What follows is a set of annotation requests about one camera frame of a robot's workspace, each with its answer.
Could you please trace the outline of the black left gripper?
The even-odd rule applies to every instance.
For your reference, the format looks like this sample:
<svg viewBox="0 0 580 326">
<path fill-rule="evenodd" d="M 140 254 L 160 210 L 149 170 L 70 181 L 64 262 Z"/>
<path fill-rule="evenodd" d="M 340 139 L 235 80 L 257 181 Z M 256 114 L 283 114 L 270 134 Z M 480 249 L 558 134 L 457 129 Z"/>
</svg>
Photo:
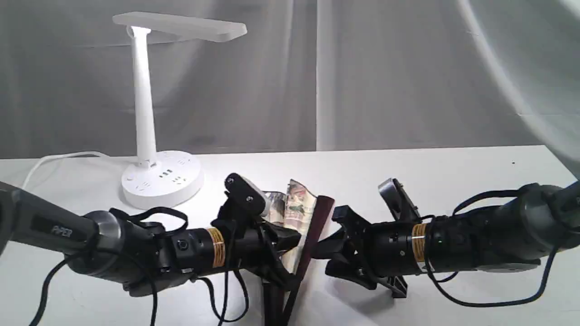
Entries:
<svg viewBox="0 0 580 326">
<path fill-rule="evenodd" d="M 211 222 L 226 240 L 225 250 L 233 243 L 231 253 L 226 253 L 227 262 L 220 268 L 213 268 L 211 275 L 232 272 L 234 269 L 246 269 L 262 278 L 264 283 L 278 287 L 284 292 L 292 291 L 299 283 L 299 276 L 289 273 L 283 265 L 267 265 L 263 254 L 265 248 L 260 239 L 256 220 L 238 206 L 221 206 L 217 217 Z M 271 247 L 267 251 L 269 259 L 282 257 L 286 252 L 298 246 L 302 235 L 296 230 L 280 225 L 268 224 L 267 234 Z"/>
</svg>

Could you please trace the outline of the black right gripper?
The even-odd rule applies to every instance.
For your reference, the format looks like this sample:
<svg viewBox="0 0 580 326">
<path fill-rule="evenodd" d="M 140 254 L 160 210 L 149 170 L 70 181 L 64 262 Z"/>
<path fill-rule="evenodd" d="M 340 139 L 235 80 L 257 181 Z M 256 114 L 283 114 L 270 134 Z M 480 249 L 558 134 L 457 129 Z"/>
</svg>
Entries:
<svg viewBox="0 0 580 326">
<path fill-rule="evenodd" d="M 336 206 L 331 221 L 340 228 L 315 244 L 314 259 L 355 259 L 368 221 L 350 206 Z M 426 224 L 390 221 L 370 225 L 364 236 L 365 264 L 330 260 L 325 275 L 375 290 L 382 285 L 393 298 L 406 298 L 404 276 L 426 273 Z"/>
</svg>

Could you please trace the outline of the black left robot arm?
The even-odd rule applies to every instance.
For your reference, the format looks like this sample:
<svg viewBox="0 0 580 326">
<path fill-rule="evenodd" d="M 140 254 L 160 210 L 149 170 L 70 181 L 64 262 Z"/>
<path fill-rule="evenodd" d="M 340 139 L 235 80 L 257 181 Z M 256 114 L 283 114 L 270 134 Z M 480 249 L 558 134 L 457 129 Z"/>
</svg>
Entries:
<svg viewBox="0 0 580 326">
<path fill-rule="evenodd" d="M 291 290 L 299 278 L 281 257 L 298 246 L 300 233 L 266 221 L 269 199 L 249 180 L 232 173 L 224 187 L 226 201 L 210 227 L 190 229 L 176 209 L 79 216 L 2 183 L 1 247 L 14 241 L 60 252 L 74 272 L 120 283 L 131 297 L 239 269 Z"/>
</svg>

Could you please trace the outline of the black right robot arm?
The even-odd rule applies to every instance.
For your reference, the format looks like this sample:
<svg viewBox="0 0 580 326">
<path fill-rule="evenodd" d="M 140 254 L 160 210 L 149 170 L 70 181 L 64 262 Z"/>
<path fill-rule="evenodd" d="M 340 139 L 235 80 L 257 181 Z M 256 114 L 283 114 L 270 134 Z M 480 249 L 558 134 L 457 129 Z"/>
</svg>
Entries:
<svg viewBox="0 0 580 326">
<path fill-rule="evenodd" d="M 325 274 L 369 290 L 382 285 L 407 297 L 405 276 L 426 274 L 440 293 L 466 307 L 501 307 L 536 301 L 545 291 L 558 252 L 579 246 L 579 183 L 561 188 L 526 184 L 487 191 L 458 204 L 449 216 L 422 216 L 403 185 L 388 179 L 378 188 L 393 221 L 371 223 L 350 206 L 338 206 L 340 228 L 314 246 Z M 538 268 L 547 257 L 538 291 L 497 303 L 460 301 L 442 283 L 460 272 L 516 273 Z"/>
</svg>

